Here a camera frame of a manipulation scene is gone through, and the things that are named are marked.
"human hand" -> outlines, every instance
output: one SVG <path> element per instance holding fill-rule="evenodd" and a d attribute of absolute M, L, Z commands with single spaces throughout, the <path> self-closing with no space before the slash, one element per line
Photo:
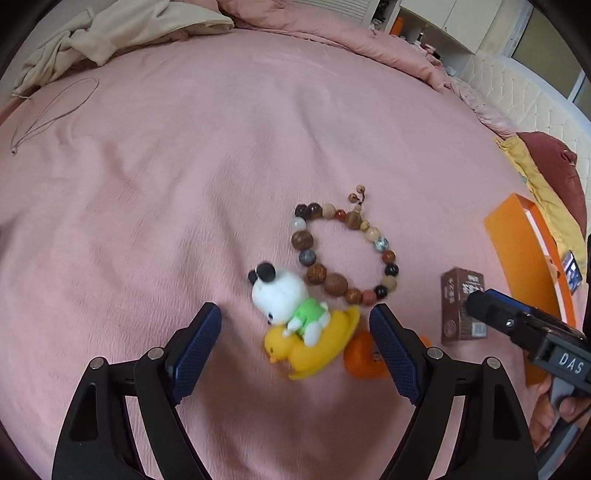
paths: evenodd
<path fill-rule="evenodd" d="M 550 403 L 549 390 L 552 385 L 552 377 L 547 376 L 543 383 L 538 387 L 540 397 L 531 416 L 530 435 L 537 451 L 550 438 L 550 429 L 556 420 L 556 412 Z M 591 404 L 591 398 L 565 398 L 560 404 L 559 413 L 563 420 L 571 422 L 576 419 L 580 413 Z M 591 411 L 577 420 L 576 424 L 580 430 L 583 430 L 591 418 Z"/>

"pink bedsheet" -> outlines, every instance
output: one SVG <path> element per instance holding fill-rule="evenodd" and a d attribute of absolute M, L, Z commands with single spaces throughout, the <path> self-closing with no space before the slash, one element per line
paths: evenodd
<path fill-rule="evenodd" d="M 358 22 L 324 8 L 292 0 L 218 0 L 218 4 L 238 27 L 346 48 L 419 78 L 438 91 L 449 85 L 442 63 L 426 51 L 396 35 L 361 28 Z"/>
<path fill-rule="evenodd" d="M 452 92 L 346 50 L 245 30 L 61 79 L 34 94 L 22 128 L 88 75 L 100 79 L 88 102 L 17 155 L 24 106 L 0 126 L 0 419 L 19 450 L 49 479 L 90 359 L 138 358 L 213 301 L 222 333 L 178 408 L 212 477 L 379 478 L 410 403 L 389 380 L 351 378 L 341 359 L 309 380 L 284 378 L 262 351 L 267 323 L 246 275 L 262 259 L 302 272 L 290 245 L 295 205 L 346 207 L 363 183 L 365 215 L 401 270 L 387 304 L 437 344 L 442 272 L 471 268 L 507 291 L 482 221 L 511 192 L 528 193 L 490 130 Z M 362 288 L 379 281 L 379 256 L 360 233 L 337 222 L 311 230 L 331 270 Z M 446 350 L 498 356 L 529 416 L 521 352 L 506 338 Z M 158 477 L 136 408 L 132 422 Z M 453 432 L 434 477 L 452 448 Z"/>

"screw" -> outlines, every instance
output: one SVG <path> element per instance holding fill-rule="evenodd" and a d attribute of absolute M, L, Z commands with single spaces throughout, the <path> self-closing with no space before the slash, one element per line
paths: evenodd
<path fill-rule="evenodd" d="M 434 360 L 439 360 L 443 358 L 443 351 L 434 346 L 427 350 L 427 355 L 433 358 Z"/>
<path fill-rule="evenodd" d="M 161 349 L 159 346 L 155 346 L 154 348 L 150 349 L 148 352 L 148 358 L 150 360 L 157 360 L 158 358 L 164 355 L 164 350 Z"/>
<path fill-rule="evenodd" d="M 93 358 L 93 359 L 90 361 L 90 363 L 89 363 L 89 365 L 90 365 L 90 368 L 91 368 L 91 369 L 93 369 L 93 370 L 97 370 L 97 369 L 99 369 L 99 368 L 100 368 L 100 367 L 102 367 L 104 364 L 105 364 L 105 360 L 104 360 L 104 359 L 103 359 L 101 356 L 98 356 L 98 357 L 96 357 L 96 358 Z"/>
<path fill-rule="evenodd" d="M 493 357 L 493 356 L 490 356 L 489 358 L 487 358 L 486 363 L 488 364 L 489 367 L 494 368 L 495 370 L 501 368 L 500 360 L 498 358 Z"/>

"blue textured pad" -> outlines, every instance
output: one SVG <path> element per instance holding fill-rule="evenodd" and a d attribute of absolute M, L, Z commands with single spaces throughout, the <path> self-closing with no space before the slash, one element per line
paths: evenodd
<path fill-rule="evenodd" d="M 417 367 L 382 312 L 376 308 L 369 314 L 369 329 L 384 358 L 396 389 L 416 405 L 421 400 Z"/>
<path fill-rule="evenodd" d="M 522 312 L 526 312 L 526 313 L 531 313 L 531 307 L 529 305 L 526 305 L 525 303 L 521 303 L 520 301 L 517 301 L 503 293 L 501 293 L 500 291 L 496 291 L 493 290 L 492 288 L 489 288 L 486 292 L 487 295 L 490 295 L 491 297 L 494 297 L 500 301 L 504 301 L 505 303 L 511 305 L 513 308 L 516 308 L 517 310 L 520 310 Z"/>
<path fill-rule="evenodd" d="M 173 366 L 170 398 L 175 405 L 193 392 L 221 328 L 222 312 L 214 305 Z"/>

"red cushion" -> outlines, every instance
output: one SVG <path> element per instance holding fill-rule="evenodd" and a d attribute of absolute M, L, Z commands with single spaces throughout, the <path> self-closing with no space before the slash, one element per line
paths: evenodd
<path fill-rule="evenodd" d="M 577 154 L 557 138 L 543 132 L 519 132 L 517 135 L 527 145 L 540 173 L 579 224 L 583 237 L 587 238 L 587 207 L 581 179 L 575 168 Z"/>

